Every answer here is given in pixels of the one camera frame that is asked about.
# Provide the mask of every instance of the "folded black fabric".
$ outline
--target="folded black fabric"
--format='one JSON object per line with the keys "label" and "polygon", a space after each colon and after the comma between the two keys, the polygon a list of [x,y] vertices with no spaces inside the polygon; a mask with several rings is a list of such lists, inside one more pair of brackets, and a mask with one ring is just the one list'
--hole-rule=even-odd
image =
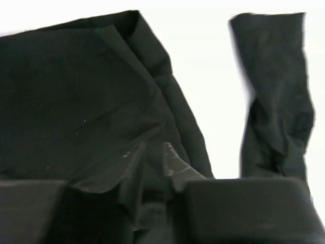
{"label": "folded black fabric", "polygon": [[230,23],[256,92],[242,144],[243,177],[306,181],[304,153],[314,123],[303,47],[304,13],[244,13]]}
{"label": "folded black fabric", "polygon": [[140,141],[152,190],[163,142],[213,177],[170,58],[138,11],[1,37],[0,129],[0,174],[10,178],[74,185]]}

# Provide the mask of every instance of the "black garment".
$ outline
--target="black garment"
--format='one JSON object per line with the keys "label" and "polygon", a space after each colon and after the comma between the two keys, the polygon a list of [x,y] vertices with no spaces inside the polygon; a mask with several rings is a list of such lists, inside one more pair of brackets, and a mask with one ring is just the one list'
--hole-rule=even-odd
{"label": "black garment", "polygon": [[307,88],[303,13],[240,14],[231,20],[256,99],[242,144],[243,177],[306,181],[304,153],[314,122]]}
{"label": "black garment", "polygon": [[11,178],[76,184],[139,141],[150,141],[147,175],[170,142],[213,176],[169,56],[138,11],[0,38],[0,93],[0,172]]}

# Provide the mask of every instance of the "black rectangular object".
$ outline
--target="black rectangular object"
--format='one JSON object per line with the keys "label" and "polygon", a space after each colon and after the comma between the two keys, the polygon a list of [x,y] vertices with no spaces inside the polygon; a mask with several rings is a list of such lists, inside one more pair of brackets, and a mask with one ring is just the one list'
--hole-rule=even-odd
{"label": "black rectangular object", "polygon": [[0,180],[0,243],[39,243],[65,186],[59,180]]}
{"label": "black rectangular object", "polygon": [[177,244],[323,244],[325,232],[293,179],[189,181],[173,203]]}

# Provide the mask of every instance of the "black sleeve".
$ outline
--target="black sleeve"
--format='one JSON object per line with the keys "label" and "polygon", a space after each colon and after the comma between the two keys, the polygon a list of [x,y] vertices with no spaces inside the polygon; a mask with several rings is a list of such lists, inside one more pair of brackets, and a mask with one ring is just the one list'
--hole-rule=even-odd
{"label": "black sleeve", "polygon": [[314,123],[303,47],[304,13],[230,20],[244,71],[255,89],[242,144],[243,177],[306,181],[304,154]]}

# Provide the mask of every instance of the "white surface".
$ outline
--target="white surface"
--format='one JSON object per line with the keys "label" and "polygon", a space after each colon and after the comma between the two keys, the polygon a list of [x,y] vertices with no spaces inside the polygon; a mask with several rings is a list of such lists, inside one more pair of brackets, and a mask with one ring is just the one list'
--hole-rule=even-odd
{"label": "white surface", "polygon": [[[21,2],[12,1],[10,6],[2,6],[0,36],[81,17],[127,10],[123,4],[112,8],[108,4],[111,1],[105,1],[105,4],[101,5],[92,1],[87,6],[74,5],[70,1],[64,4],[59,1],[54,1],[53,4],[43,2],[46,5],[27,1],[26,6],[22,6]],[[244,2],[245,8],[238,8],[240,3],[243,5]],[[279,11],[273,8],[274,11],[265,11],[257,9],[257,5],[252,2],[225,3],[228,7],[237,7],[232,10],[218,10],[215,6],[205,9],[140,10],[171,56],[174,74],[205,136],[213,172],[217,178],[239,176],[239,151],[250,101],[248,88],[244,85],[244,76],[233,51],[228,20],[242,12],[307,12],[305,51],[316,122],[306,154],[306,163],[314,203],[325,222],[324,11],[294,9],[291,4],[284,5],[285,1],[275,2],[281,3],[279,6],[286,9]],[[173,2],[174,7],[179,6],[177,3]],[[128,5],[128,8],[135,9],[138,6]]]}

